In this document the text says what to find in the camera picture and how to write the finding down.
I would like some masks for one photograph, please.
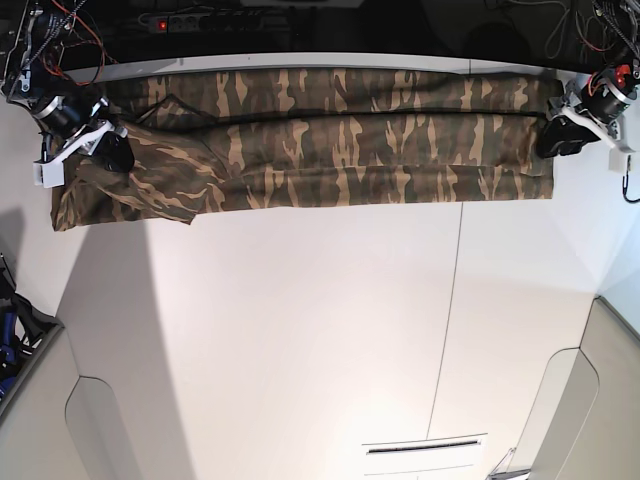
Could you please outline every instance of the camouflage cloth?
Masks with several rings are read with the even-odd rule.
[[[550,198],[537,158],[552,79],[293,69],[111,82],[133,171],[70,159],[56,230],[199,213]]]

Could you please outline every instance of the camouflage fabric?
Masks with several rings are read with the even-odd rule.
[[[293,69],[111,82],[128,174],[66,165],[56,230],[229,210],[550,198],[533,146],[552,79]]]

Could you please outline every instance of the camouflage pants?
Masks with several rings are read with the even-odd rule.
[[[556,80],[367,69],[207,72],[105,85],[136,163],[77,157],[55,230],[228,210],[550,198],[533,146]]]

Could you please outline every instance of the air vent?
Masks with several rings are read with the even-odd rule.
[[[364,445],[364,474],[392,475],[465,468],[477,464],[487,435],[424,442]]]

